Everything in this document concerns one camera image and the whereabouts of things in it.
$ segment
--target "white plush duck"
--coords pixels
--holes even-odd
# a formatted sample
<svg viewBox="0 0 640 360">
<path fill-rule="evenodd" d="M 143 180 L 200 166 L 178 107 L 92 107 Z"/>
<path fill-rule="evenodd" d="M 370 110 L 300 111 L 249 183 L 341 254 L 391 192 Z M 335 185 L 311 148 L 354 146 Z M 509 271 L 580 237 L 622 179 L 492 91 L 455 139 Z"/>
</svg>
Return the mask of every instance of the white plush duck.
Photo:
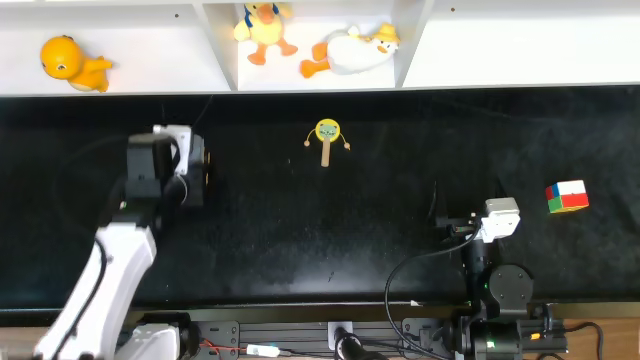
<svg viewBox="0 0 640 360">
<path fill-rule="evenodd" d="M 398 50 L 400 39 L 393 25 L 384 23 L 372 37 L 360 35 L 356 26 L 349 31 L 336 31 L 326 42 L 313 47 L 313 59 L 300 64 L 305 78 L 323 70 L 349 75 L 373 69 L 388 61 Z"/>
</svg>

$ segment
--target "yellow hat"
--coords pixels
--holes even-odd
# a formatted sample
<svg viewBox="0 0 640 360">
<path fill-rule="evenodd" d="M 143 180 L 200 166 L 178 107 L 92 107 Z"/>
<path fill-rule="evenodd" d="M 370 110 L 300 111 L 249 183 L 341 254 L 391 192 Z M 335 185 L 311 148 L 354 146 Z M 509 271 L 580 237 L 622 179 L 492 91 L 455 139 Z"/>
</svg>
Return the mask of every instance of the yellow hat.
<svg viewBox="0 0 640 360">
<path fill-rule="evenodd" d="M 396 28 L 389 23 L 382 24 L 378 33 L 373 35 L 373 37 L 382 41 L 400 42 L 400 38 L 396 35 Z"/>
</svg>

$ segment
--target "white shelf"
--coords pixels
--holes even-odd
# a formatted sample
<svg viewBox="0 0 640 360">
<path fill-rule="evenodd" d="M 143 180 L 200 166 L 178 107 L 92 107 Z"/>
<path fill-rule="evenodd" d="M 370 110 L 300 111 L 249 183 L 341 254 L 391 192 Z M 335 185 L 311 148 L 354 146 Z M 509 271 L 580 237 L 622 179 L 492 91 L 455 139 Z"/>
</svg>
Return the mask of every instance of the white shelf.
<svg viewBox="0 0 640 360">
<path fill-rule="evenodd" d="M 270 47 L 264 66 L 247 60 L 255 44 L 233 39 L 242 2 L 0 0 L 0 96 L 104 96 L 42 71 L 42 45 L 63 34 L 116 64 L 106 95 L 640 83 L 637 0 L 293 0 L 285 39 L 298 53 Z M 331 32 L 372 33 L 382 22 L 402 40 L 393 61 L 300 75 Z"/>
</svg>

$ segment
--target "white label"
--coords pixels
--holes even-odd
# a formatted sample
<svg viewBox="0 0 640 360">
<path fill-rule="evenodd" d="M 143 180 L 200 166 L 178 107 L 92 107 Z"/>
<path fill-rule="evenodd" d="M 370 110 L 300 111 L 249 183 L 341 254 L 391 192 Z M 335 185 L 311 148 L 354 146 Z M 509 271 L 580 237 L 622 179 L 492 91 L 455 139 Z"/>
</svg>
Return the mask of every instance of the white label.
<svg viewBox="0 0 640 360">
<path fill-rule="evenodd" d="M 275 346 L 247 345 L 247 355 L 278 357 L 280 349 Z"/>
</svg>

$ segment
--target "plush duck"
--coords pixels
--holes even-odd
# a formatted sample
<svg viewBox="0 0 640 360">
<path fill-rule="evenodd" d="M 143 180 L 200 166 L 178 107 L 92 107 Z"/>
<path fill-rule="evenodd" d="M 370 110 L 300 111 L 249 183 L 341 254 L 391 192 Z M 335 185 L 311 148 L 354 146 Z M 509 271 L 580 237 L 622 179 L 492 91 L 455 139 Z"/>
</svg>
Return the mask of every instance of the plush duck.
<svg viewBox="0 0 640 360">
<path fill-rule="evenodd" d="M 298 51 L 298 48 L 288 44 L 283 35 L 284 27 L 279 15 L 290 18 L 293 15 L 291 7 L 283 3 L 246 3 L 244 5 L 245 16 L 236 25 L 233 35 L 238 41 L 249 38 L 258 44 L 258 50 L 248 56 L 249 61 L 255 65 L 264 65 L 267 61 L 265 54 L 267 47 L 278 45 L 282 55 L 290 56 Z"/>
<path fill-rule="evenodd" d="M 113 66 L 102 56 L 92 59 L 69 36 L 50 39 L 42 47 L 40 60 L 44 71 L 54 79 L 67 80 L 80 91 L 107 91 L 107 69 Z"/>
<path fill-rule="evenodd" d="M 313 47 L 313 59 L 300 64 L 300 72 L 305 78 L 323 70 L 331 70 L 338 75 L 356 74 L 388 61 L 398 50 L 400 39 L 393 25 L 384 23 L 372 37 L 360 35 L 356 26 L 349 31 L 337 31 L 329 35 L 326 42 Z"/>
</svg>

